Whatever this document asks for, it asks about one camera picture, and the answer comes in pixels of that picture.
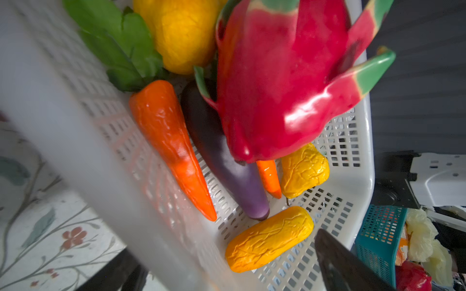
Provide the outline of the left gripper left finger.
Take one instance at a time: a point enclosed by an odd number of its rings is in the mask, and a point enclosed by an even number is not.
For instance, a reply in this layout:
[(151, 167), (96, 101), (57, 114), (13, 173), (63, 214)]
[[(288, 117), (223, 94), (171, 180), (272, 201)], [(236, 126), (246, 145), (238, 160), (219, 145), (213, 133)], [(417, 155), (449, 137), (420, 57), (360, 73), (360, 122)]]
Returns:
[(125, 248), (77, 291), (142, 291), (148, 273), (148, 269)]

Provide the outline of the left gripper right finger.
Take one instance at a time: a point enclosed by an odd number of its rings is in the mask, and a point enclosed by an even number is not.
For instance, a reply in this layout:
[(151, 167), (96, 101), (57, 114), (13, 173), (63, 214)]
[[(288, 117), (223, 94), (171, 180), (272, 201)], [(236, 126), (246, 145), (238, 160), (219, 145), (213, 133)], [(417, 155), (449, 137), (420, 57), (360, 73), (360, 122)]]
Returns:
[(328, 291), (392, 291), (394, 288), (324, 229), (315, 236), (322, 279)]

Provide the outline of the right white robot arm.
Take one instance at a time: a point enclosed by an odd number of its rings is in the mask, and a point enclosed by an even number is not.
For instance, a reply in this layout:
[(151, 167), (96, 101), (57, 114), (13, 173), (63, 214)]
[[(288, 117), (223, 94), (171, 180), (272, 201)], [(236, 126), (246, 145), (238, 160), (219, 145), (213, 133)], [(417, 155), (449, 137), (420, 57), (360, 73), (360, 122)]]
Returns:
[(371, 204), (422, 209), (447, 227), (466, 231), (466, 156), (386, 152), (375, 156)]

